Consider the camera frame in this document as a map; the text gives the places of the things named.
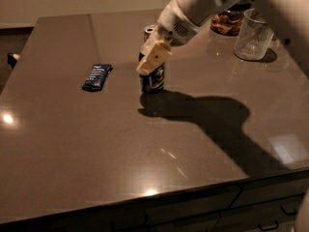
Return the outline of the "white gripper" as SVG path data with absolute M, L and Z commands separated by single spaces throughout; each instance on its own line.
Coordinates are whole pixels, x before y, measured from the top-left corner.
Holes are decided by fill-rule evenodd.
M 184 13 L 177 0 L 171 0 L 158 18 L 158 29 L 153 29 L 140 49 L 143 58 L 139 61 L 137 72 L 141 75 L 152 73 L 172 55 L 170 45 L 187 44 L 209 18 L 208 14 L 202 12 L 202 20 L 194 22 Z

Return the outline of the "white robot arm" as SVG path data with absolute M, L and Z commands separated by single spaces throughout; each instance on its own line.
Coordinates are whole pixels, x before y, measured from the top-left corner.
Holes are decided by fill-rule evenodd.
M 188 43 L 202 25 L 241 0 L 171 0 L 141 47 L 137 72 L 148 75 Z M 309 75 L 309 0 L 246 0 L 260 13 L 301 70 Z

